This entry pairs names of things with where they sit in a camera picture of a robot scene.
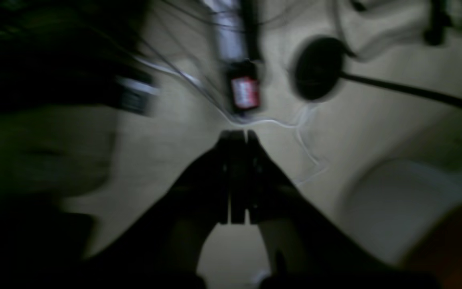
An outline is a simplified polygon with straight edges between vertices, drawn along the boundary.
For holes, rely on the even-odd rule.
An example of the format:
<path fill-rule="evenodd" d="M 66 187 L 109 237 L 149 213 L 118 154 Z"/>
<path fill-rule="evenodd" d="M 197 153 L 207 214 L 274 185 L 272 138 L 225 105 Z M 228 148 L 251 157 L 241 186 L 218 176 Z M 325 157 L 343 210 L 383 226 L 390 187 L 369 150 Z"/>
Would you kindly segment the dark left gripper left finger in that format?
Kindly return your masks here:
<path fill-rule="evenodd" d="M 195 159 L 166 194 L 119 238 L 83 264 L 85 289 L 205 289 L 203 246 L 229 211 L 231 131 Z"/>

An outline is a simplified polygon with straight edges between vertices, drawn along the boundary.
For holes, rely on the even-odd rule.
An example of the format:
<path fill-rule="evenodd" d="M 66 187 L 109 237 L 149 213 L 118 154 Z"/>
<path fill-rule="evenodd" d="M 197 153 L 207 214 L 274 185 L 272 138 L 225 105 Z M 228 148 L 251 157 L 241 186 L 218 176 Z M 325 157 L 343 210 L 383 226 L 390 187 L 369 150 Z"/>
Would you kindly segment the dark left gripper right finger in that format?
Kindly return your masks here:
<path fill-rule="evenodd" d="M 261 289 L 438 289 L 362 249 L 314 207 L 253 130 L 231 132 L 231 223 L 257 225 L 271 264 Z"/>

